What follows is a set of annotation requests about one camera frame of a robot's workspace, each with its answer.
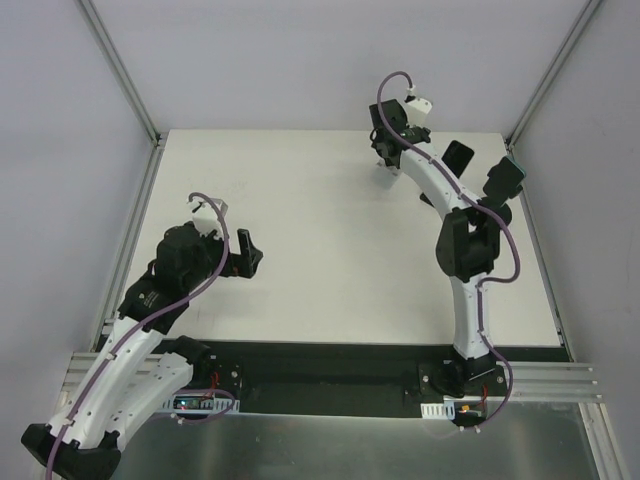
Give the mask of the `silver phone stand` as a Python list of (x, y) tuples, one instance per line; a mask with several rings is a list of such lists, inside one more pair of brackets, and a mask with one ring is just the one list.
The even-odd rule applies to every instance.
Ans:
[(383, 160), (379, 160), (376, 164), (375, 182), (384, 190), (390, 190), (396, 184), (400, 176), (400, 172), (393, 166), (387, 166)]

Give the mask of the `black round phone stand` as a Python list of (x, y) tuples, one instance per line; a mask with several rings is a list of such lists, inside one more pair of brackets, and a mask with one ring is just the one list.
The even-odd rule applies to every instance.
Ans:
[(507, 204), (509, 197), (499, 190), (485, 190), (484, 196), (479, 204), (496, 213), (506, 226), (509, 226), (513, 219), (512, 210)]

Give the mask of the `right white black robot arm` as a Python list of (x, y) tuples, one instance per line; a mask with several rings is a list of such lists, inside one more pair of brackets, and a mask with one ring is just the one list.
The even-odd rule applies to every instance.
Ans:
[(450, 369), (450, 382), (457, 392), (473, 394), (486, 381), (484, 368), (474, 360), (489, 354), (483, 341), (488, 329), (478, 319), (486, 301), (479, 297), (477, 284), (493, 270), (500, 253), (498, 224), (473, 207), (480, 198), (460, 182), (474, 151), (453, 140), (440, 155), (431, 143), (430, 131), (411, 126), (396, 100), (372, 104), (369, 113), (371, 147), (381, 158), (380, 164), (413, 180), (441, 218), (436, 260), (451, 282), (453, 348), (465, 360)]

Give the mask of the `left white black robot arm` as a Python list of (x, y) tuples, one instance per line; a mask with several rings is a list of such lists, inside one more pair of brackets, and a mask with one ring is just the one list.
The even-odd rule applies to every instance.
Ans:
[(170, 228), (144, 274), (127, 290), (102, 350), (74, 395), (46, 423), (29, 425), (22, 445), (47, 478), (108, 479), (129, 439), (183, 388), (215, 394), (211, 351), (188, 336), (172, 341), (155, 370), (131, 384), (176, 320), (218, 277), (252, 278), (263, 258), (246, 229), (231, 252), (220, 226), (189, 221)]

